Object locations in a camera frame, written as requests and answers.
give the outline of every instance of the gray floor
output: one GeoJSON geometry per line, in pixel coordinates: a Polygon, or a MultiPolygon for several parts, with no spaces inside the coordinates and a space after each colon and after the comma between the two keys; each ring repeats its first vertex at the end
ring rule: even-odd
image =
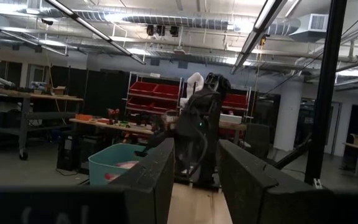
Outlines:
{"type": "Polygon", "coordinates": [[[57,145],[45,141],[29,147],[29,160],[19,160],[19,151],[15,149],[0,149],[0,186],[7,185],[76,185],[88,178],[87,175],[77,174],[62,176],[56,168],[57,145]]]}
{"type": "MultiPolygon", "coordinates": [[[[29,147],[29,160],[20,161],[15,149],[0,149],[0,186],[7,185],[76,185],[88,178],[87,175],[62,176],[55,171],[57,162],[57,145],[40,141],[29,147]]],[[[276,160],[286,155],[280,151],[276,160]]],[[[299,180],[304,179],[302,172],[306,169],[307,156],[301,156],[283,171],[299,180]]],[[[321,183],[330,189],[358,188],[358,177],[339,170],[342,158],[325,155],[321,183]]]]}
{"type": "MultiPolygon", "coordinates": [[[[287,152],[279,151],[276,161],[283,158],[287,152]]],[[[283,171],[292,177],[304,180],[306,170],[307,154],[299,157],[291,164],[284,167],[283,171]]],[[[342,158],[338,156],[324,155],[323,166],[321,168],[320,182],[329,189],[356,189],[358,188],[358,177],[354,177],[352,172],[340,170],[342,158]]]]}

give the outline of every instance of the black metal pole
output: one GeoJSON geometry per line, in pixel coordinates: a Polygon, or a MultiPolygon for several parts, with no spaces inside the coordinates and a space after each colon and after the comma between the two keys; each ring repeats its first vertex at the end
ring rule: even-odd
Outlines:
{"type": "Polygon", "coordinates": [[[343,21],[347,0],[332,0],[329,10],[327,36],[317,99],[314,106],[312,143],[306,165],[305,182],[312,185],[313,179],[319,179],[323,165],[324,147],[329,122],[329,111],[334,91],[336,64],[341,43],[343,21]]]}

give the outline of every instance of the teal plastic bin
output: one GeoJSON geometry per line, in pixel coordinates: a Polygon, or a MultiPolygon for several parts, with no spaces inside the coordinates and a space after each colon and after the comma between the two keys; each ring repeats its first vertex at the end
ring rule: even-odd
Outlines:
{"type": "Polygon", "coordinates": [[[89,181],[91,185],[106,185],[113,175],[121,175],[128,169],[116,167],[117,163],[139,161],[135,151],[143,151],[145,146],[115,144],[89,156],[89,181]]]}

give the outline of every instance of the wooden floor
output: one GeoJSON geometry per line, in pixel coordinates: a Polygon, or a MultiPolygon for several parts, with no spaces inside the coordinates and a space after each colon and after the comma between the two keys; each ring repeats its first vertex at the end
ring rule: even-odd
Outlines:
{"type": "Polygon", "coordinates": [[[232,223],[223,193],[174,184],[168,224],[232,223]]]}

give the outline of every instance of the table caster wheel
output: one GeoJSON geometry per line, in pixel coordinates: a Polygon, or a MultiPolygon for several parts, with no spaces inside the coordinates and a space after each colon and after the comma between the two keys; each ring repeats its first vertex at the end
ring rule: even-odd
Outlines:
{"type": "Polygon", "coordinates": [[[21,154],[19,154],[19,159],[22,161],[26,161],[29,158],[28,153],[23,152],[23,156],[21,154]]]}

